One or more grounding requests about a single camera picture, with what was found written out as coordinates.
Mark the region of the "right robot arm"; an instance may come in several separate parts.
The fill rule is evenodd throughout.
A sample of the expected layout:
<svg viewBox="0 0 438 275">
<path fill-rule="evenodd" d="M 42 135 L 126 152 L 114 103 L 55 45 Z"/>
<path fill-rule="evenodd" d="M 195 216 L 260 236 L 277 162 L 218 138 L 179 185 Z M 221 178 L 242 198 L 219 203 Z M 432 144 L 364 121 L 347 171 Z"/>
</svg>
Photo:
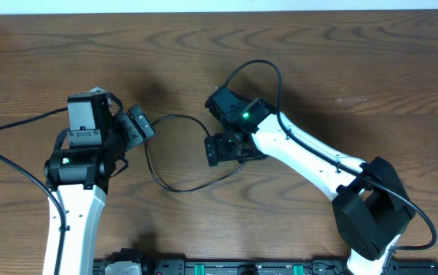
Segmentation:
<svg viewBox="0 0 438 275">
<path fill-rule="evenodd" d="M 263 99 L 248 100 L 226 87 L 206 108 L 224 127 L 205 139 L 211 167 L 236 160 L 273 157 L 316 186 L 332 203 L 336 226 L 351 254 L 353 274 L 381 274 L 391 252 L 414 218 L 395 168 L 376 157 L 367 163 L 341 153 L 294 125 Z"/>
</svg>

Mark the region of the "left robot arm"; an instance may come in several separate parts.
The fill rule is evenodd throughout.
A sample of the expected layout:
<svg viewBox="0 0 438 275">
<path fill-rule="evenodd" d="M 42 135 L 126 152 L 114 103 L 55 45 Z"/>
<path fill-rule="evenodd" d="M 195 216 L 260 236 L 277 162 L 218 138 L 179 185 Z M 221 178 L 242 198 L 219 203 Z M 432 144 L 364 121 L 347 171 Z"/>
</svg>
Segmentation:
<svg viewBox="0 0 438 275">
<path fill-rule="evenodd" d="M 125 153 L 154 135 L 139 105 L 116 113 L 121 102 L 100 88 L 67 100 L 70 126 L 57 136 L 44 165 L 50 201 L 45 274 L 91 274 L 99 220 L 109 180 Z"/>
</svg>

